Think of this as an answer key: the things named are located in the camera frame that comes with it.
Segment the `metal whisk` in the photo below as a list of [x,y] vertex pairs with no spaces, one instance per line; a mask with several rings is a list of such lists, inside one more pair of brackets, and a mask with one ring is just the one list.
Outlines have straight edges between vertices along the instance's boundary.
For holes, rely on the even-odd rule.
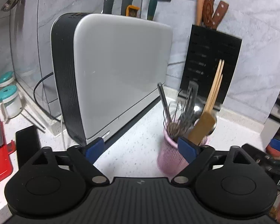
[[163,126],[167,135],[172,140],[184,136],[191,127],[189,120],[185,116],[184,110],[185,106],[181,101],[171,101],[168,104],[170,118],[167,117],[165,110],[163,111]]

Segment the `hanging steel spoon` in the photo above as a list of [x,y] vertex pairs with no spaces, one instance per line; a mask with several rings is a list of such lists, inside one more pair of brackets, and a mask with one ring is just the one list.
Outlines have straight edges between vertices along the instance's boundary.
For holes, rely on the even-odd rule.
[[8,12],[11,9],[13,9],[17,3],[19,2],[19,0],[8,0],[4,3],[4,5],[1,7],[1,11],[3,12]]

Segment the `steel ladle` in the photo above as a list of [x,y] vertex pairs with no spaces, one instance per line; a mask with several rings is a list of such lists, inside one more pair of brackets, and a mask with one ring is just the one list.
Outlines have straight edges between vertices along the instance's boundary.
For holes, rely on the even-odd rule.
[[[196,125],[199,118],[201,117],[204,106],[205,105],[204,105],[203,101],[199,97],[197,97],[196,100],[195,100],[194,112],[193,112],[193,115],[192,115],[192,123],[194,125]],[[216,126],[217,126],[217,111],[212,111],[211,114],[215,118],[215,124],[212,127],[211,131],[208,133],[208,135],[211,135],[214,132]]]

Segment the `pink mesh utensil cup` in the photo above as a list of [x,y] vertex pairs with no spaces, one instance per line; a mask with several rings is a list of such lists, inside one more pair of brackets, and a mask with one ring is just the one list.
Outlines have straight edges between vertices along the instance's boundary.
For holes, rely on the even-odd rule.
[[[157,164],[160,171],[165,175],[175,176],[181,172],[188,163],[178,151],[178,139],[176,141],[172,140],[167,135],[165,129],[163,130],[163,133],[164,141],[157,158]],[[207,143],[207,139],[208,136],[206,135],[198,146]]]

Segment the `teal lid seasoning jar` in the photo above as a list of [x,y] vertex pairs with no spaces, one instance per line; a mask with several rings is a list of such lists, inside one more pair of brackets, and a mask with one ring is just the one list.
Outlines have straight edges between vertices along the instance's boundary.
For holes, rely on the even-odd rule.
[[12,71],[8,71],[0,77],[0,90],[9,85],[15,85],[15,77]]
[[0,121],[6,123],[22,111],[18,87],[9,85],[0,90]]

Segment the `blue red object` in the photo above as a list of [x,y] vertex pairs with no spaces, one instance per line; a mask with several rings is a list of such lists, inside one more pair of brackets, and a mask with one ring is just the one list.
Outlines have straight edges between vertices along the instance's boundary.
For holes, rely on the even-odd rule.
[[280,140],[277,140],[276,138],[271,139],[266,147],[266,152],[274,158],[280,159]]

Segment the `grey slotted turner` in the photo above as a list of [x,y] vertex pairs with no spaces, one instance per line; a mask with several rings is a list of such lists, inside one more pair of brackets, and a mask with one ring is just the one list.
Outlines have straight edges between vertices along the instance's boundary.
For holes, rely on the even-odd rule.
[[186,101],[183,107],[183,114],[182,114],[183,120],[190,121],[190,119],[192,118],[194,112],[194,105],[197,98],[198,88],[199,86],[196,82],[189,81]]

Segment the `black tool with lettering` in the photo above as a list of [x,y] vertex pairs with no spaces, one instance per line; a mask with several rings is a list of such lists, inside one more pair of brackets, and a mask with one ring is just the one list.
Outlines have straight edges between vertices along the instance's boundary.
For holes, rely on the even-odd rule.
[[274,159],[250,144],[244,144],[241,148],[265,170],[280,191],[280,160]]

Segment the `white black utensil sterilizer box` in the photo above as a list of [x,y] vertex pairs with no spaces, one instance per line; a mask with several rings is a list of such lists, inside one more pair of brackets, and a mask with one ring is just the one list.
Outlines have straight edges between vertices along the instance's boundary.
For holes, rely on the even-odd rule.
[[66,13],[51,28],[57,96],[79,145],[110,138],[158,97],[173,30],[150,20]]

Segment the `wooden spatula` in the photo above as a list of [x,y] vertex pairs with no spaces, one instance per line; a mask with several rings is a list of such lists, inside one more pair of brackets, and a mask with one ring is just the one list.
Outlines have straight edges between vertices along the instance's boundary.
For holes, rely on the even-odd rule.
[[195,145],[199,145],[203,138],[212,130],[215,123],[215,117],[210,112],[204,112],[190,131],[188,140]]

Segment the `black knife block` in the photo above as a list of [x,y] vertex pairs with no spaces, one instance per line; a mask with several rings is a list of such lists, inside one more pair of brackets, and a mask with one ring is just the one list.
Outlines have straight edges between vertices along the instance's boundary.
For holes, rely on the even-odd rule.
[[215,105],[222,104],[234,75],[241,45],[241,38],[193,25],[180,89],[187,90],[189,81],[194,81],[199,85],[198,96],[206,100],[211,90],[219,61],[223,60],[223,79]]

